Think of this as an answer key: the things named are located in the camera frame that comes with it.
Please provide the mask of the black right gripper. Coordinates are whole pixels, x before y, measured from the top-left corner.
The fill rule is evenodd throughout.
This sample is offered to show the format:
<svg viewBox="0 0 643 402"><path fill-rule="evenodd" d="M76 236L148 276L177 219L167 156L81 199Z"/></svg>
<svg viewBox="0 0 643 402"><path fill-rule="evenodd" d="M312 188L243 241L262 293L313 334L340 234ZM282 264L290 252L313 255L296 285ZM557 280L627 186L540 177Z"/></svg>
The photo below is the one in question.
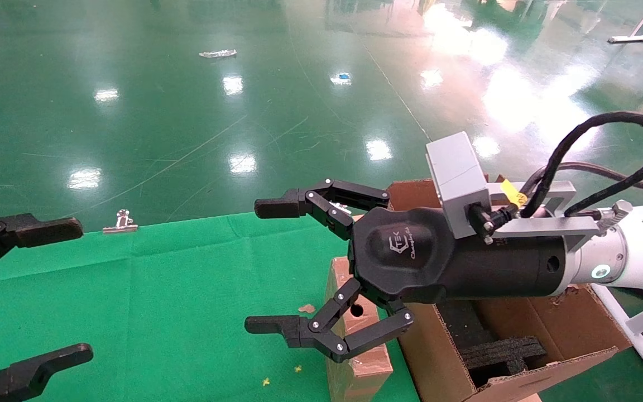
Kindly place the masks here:
<svg viewBox="0 0 643 402"><path fill-rule="evenodd" d="M441 209L391 211L385 209L389 203L388 190L332 179L289 189L280 198L256 199L258 218L311 216L341 240L350 240L356 279L347 280L312 318L250 316L245 330L279 334L289 348L314 348L342 363L405 333L414 315L403 302L544 297L560 287L567 254L559 236L510 237L492 244L477 235L457 239ZM372 210L355 222L337 204ZM394 300L385 305L387 318L338 336L333 327L363 290L370 300Z"/></svg>

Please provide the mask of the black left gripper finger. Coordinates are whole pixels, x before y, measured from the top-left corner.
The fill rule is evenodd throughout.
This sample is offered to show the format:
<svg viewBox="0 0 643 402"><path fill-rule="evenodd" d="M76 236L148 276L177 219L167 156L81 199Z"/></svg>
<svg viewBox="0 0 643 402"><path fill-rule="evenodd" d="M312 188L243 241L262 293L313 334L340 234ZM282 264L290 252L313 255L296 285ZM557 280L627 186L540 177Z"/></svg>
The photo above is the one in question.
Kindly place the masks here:
<svg viewBox="0 0 643 402"><path fill-rule="evenodd" d="M10 364L0 369L0 401L35 399L54 374L87 363L93 356L92 346L78 343Z"/></svg>
<svg viewBox="0 0 643 402"><path fill-rule="evenodd" d="M39 221L33 214L0 217L0 259L15 247L33 248L83 236L83 226L74 217Z"/></svg>

